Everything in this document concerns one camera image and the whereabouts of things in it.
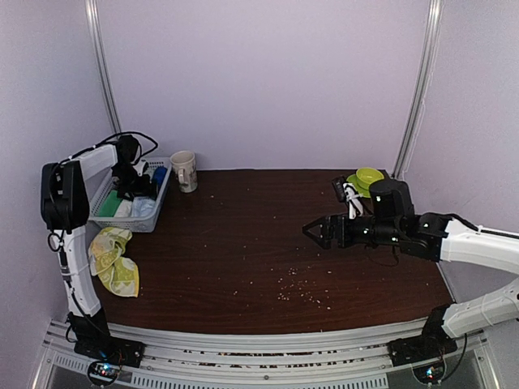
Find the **light blue towel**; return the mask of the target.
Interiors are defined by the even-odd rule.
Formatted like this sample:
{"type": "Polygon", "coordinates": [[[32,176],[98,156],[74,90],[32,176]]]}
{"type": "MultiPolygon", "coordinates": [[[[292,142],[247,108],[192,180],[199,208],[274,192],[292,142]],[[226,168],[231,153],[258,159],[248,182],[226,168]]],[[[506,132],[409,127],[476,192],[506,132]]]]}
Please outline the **light blue towel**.
{"type": "Polygon", "coordinates": [[[132,207],[132,218],[147,217],[153,214],[156,201],[149,197],[134,197],[132,207]]]}

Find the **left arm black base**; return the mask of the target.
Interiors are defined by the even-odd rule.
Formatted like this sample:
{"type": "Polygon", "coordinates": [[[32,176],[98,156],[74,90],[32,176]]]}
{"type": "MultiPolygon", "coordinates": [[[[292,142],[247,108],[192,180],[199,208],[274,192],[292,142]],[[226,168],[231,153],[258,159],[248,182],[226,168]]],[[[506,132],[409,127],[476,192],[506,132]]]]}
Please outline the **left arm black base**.
{"type": "Polygon", "coordinates": [[[111,365],[139,368],[144,355],[144,344],[116,337],[102,340],[77,340],[74,351],[79,355],[105,361],[111,365]]]}

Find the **yellow green patterned towel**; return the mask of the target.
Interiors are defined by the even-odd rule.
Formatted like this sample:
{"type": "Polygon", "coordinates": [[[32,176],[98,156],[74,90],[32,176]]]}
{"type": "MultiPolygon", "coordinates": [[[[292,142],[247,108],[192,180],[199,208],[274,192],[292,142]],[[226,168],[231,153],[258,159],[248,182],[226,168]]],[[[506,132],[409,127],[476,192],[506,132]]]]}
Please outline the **yellow green patterned towel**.
{"type": "Polygon", "coordinates": [[[126,247],[132,239],[128,229],[102,229],[88,247],[90,272],[105,289],[117,297],[139,296],[139,268],[126,256],[126,247]]]}

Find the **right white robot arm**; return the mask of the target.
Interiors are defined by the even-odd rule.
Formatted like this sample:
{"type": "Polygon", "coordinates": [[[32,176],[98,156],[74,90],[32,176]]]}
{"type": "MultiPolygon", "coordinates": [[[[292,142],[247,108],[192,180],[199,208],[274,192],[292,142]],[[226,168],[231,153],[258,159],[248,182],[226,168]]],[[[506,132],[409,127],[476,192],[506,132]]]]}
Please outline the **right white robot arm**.
{"type": "MultiPolygon", "coordinates": [[[[417,214],[406,182],[386,178],[369,187],[373,209],[367,215],[336,214],[306,224],[304,235],[323,249],[390,246],[435,263],[470,263],[518,273],[518,236],[486,229],[457,214],[417,214]]],[[[464,303],[434,309],[416,339],[421,357],[435,356],[446,344],[472,331],[518,317],[518,282],[464,303]]]]}

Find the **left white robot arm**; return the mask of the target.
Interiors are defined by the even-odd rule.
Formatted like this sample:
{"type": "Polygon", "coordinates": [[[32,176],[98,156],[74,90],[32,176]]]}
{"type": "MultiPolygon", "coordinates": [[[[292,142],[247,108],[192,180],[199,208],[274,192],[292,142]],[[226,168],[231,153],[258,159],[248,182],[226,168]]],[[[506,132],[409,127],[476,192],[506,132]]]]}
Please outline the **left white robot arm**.
{"type": "Polygon", "coordinates": [[[158,142],[138,131],[123,131],[86,147],[41,170],[41,218],[49,230],[47,245],[58,255],[76,337],[100,360],[117,351],[101,301],[89,273],[86,224],[90,206],[86,181],[111,169],[123,195],[158,195],[158,186],[144,178],[138,164],[158,149],[158,142]]]}

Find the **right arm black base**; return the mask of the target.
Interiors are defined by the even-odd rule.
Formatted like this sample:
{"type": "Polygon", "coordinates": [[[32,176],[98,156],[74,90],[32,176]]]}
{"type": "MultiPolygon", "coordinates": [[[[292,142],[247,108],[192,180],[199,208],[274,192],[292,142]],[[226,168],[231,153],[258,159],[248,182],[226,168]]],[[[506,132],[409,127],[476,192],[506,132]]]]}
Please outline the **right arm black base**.
{"type": "Polygon", "coordinates": [[[455,340],[437,340],[434,337],[413,336],[388,343],[388,354],[394,367],[415,364],[457,351],[455,340]]]}

